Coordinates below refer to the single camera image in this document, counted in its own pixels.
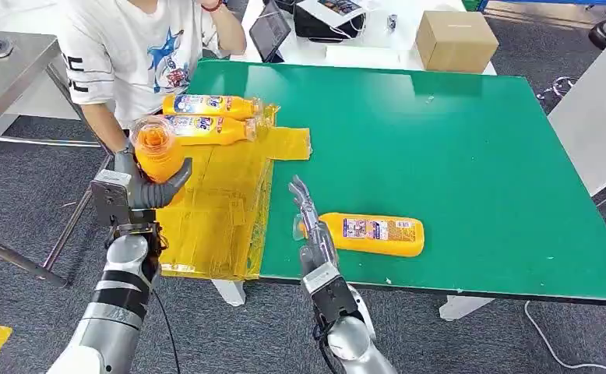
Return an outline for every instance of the person's arm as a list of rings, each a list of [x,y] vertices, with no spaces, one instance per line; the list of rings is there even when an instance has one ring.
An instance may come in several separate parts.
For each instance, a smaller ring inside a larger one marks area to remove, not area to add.
[[[113,99],[115,72],[94,17],[79,2],[60,4],[62,17],[58,43],[69,79],[72,101],[83,109],[85,119],[112,152],[126,148],[126,136],[106,103]]]
[[[84,104],[85,119],[95,134],[113,153],[126,148],[126,136],[106,104]]]
[[[216,7],[220,0],[197,0],[200,5],[208,9]],[[233,55],[243,55],[245,52],[245,34],[243,27],[237,17],[230,12],[230,9],[221,4],[218,9],[210,12],[211,20],[216,26],[218,32],[218,44],[221,50],[228,51]]]

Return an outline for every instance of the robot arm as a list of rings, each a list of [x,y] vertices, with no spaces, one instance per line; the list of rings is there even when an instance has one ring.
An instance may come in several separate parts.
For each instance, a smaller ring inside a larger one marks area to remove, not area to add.
[[[372,319],[358,291],[344,280],[328,227],[319,215],[310,193],[298,176],[289,184],[300,210],[308,244],[301,247],[302,284],[312,299],[319,341],[326,364],[328,348],[346,374],[396,374],[396,370],[374,344]]]
[[[112,226],[106,265],[67,348],[48,374],[120,374],[131,369],[146,307],[166,247],[154,210],[167,205],[192,173],[191,159],[163,185],[147,181],[131,148],[115,154],[115,171],[90,183],[99,221]]]

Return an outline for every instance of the white t-shirt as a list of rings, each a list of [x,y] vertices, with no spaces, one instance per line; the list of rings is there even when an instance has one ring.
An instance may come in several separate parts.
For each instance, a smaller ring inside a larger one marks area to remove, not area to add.
[[[58,42],[77,104],[115,100],[123,128],[181,93],[202,56],[217,55],[208,12],[195,0],[158,0],[147,14],[129,0],[60,0]]]

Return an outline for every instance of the tablet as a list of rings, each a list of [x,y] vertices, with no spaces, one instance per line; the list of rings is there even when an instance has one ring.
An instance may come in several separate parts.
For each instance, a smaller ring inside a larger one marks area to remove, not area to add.
[[[250,38],[262,62],[275,62],[278,48],[290,32],[291,27],[276,5],[276,0],[270,0],[250,28]]]

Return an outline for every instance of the stainless steel table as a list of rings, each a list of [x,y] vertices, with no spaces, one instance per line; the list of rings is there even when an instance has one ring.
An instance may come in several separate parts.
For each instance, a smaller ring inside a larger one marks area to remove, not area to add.
[[[55,36],[7,33],[0,31],[0,39],[10,40],[14,44],[12,53],[5,58],[0,58],[0,117],[7,111],[9,106],[21,96],[23,91],[28,88],[41,72],[45,71],[72,106],[73,110],[78,114],[83,124],[87,125],[88,128],[90,127],[85,120],[80,107],[71,101],[68,84],[65,83],[67,80],[61,78],[58,71],[52,65],[54,59],[60,55],[60,48]],[[101,142],[21,139],[7,136],[0,136],[0,141],[52,146],[102,146],[106,150],[106,157],[100,166],[100,169],[106,168],[112,158],[112,153]],[[90,191],[90,188],[88,188],[43,265],[38,265],[18,252],[2,245],[0,245],[0,257],[22,267],[40,279],[45,279],[58,286],[65,286],[67,280],[54,274],[51,270],[91,197],[92,192]]]

